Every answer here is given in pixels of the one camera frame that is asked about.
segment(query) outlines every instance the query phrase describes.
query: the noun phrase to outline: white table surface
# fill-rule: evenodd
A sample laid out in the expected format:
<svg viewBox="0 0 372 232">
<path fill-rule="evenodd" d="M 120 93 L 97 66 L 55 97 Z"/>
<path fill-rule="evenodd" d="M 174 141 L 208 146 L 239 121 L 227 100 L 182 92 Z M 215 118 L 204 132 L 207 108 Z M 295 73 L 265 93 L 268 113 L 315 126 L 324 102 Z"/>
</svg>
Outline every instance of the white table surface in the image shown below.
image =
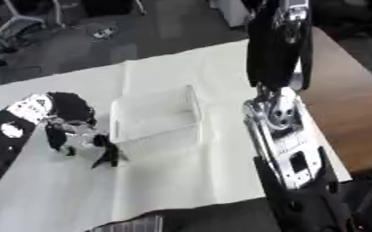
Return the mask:
<svg viewBox="0 0 372 232">
<path fill-rule="evenodd" d="M 0 86 L 0 110 L 30 93 L 75 92 L 94 106 L 107 130 L 116 98 L 191 84 L 204 117 L 200 148 L 118 169 L 90 169 L 93 150 L 73 158 L 51 151 L 38 128 L 0 180 L 0 232 L 84 231 L 155 209 L 264 197 L 242 123 L 241 105 L 256 95 L 246 79 L 246 46 L 226 43 Z M 339 179 L 350 179 L 317 132 Z"/>
</svg>

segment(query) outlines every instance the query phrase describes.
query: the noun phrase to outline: wooden table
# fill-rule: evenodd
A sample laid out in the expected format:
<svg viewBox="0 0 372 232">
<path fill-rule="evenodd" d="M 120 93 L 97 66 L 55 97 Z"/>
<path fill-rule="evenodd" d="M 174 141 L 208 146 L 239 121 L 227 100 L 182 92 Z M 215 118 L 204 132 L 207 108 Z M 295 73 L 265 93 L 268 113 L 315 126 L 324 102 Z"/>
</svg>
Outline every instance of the wooden table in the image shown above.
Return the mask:
<svg viewBox="0 0 372 232">
<path fill-rule="evenodd" d="M 319 30 L 314 47 L 303 99 L 348 170 L 372 168 L 372 74 Z"/>
</svg>

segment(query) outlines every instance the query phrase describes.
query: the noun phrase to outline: white cloth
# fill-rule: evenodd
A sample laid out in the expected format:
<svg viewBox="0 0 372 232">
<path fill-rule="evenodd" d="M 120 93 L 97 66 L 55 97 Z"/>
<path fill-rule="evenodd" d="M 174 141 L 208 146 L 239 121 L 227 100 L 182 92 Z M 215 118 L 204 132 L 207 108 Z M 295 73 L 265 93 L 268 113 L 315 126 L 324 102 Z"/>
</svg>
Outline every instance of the white cloth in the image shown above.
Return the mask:
<svg viewBox="0 0 372 232">
<path fill-rule="evenodd" d="M 94 151 L 64 157 L 35 131 L 0 181 L 0 232 L 84 231 L 164 208 L 195 208 L 264 197 L 242 123 L 242 103 L 256 95 L 246 74 L 246 41 L 0 86 L 0 110 L 30 93 L 75 92 L 108 128 L 122 95 L 191 84 L 203 114 L 197 150 L 90 169 Z M 319 133 L 340 180 L 350 179 Z"/>
</svg>

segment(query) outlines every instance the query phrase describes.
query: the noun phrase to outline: clear plastic bin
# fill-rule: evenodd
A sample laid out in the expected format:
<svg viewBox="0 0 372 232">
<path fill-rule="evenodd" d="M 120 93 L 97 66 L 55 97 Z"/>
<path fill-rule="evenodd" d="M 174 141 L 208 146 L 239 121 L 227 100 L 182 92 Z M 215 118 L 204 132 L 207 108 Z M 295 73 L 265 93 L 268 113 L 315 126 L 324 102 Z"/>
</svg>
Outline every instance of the clear plastic bin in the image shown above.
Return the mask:
<svg viewBox="0 0 372 232">
<path fill-rule="evenodd" d="M 200 143 L 201 110 L 191 86 L 114 101 L 110 139 L 130 160 Z"/>
</svg>

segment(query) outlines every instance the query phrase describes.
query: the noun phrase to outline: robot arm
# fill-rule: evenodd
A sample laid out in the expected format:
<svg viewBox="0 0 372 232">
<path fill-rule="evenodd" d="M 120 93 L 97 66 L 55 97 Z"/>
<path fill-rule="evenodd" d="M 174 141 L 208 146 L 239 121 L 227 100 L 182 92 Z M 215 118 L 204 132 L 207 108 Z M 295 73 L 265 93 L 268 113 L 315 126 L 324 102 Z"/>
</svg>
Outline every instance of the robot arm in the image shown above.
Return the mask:
<svg viewBox="0 0 372 232">
<path fill-rule="evenodd" d="M 297 92 L 312 65 L 308 0 L 244 0 L 247 71 L 258 96 L 244 103 L 262 186 L 282 231 L 355 231 L 338 179 Z"/>
</svg>

